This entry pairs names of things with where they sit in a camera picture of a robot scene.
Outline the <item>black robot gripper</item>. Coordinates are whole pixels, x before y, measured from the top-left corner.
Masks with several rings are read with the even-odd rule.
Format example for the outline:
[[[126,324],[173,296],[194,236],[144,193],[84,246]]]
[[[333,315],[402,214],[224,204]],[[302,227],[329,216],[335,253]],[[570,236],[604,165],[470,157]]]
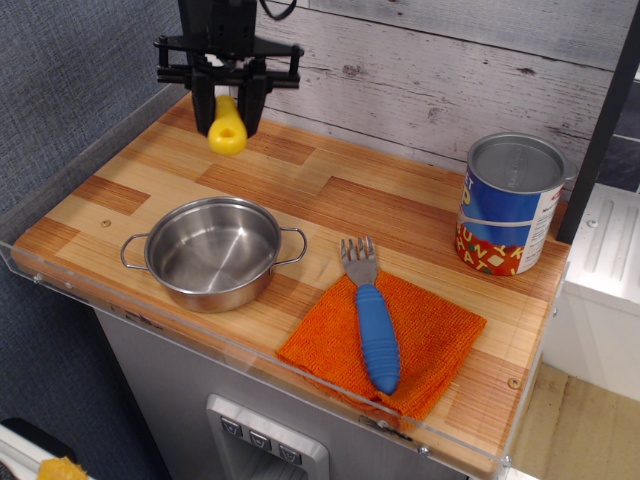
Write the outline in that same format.
[[[239,87],[238,110],[248,137],[258,130],[268,90],[299,87],[304,55],[299,45],[254,37],[248,45],[228,50],[209,45],[205,35],[161,35],[154,46],[157,80],[191,90],[197,129],[203,135],[215,118],[215,85]]]

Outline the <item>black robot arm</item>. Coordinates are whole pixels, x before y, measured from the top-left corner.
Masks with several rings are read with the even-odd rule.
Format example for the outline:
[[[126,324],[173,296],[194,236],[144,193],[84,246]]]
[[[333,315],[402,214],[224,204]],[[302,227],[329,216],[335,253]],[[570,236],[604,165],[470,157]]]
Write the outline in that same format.
[[[275,88],[297,89],[304,49],[256,35],[257,9],[281,21],[296,7],[291,2],[278,14],[264,1],[181,1],[180,36],[161,35],[157,80],[181,84],[192,92],[197,129],[209,132],[219,107],[216,87],[238,89],[239,116],[247,134],[259,127],[266,97]]]

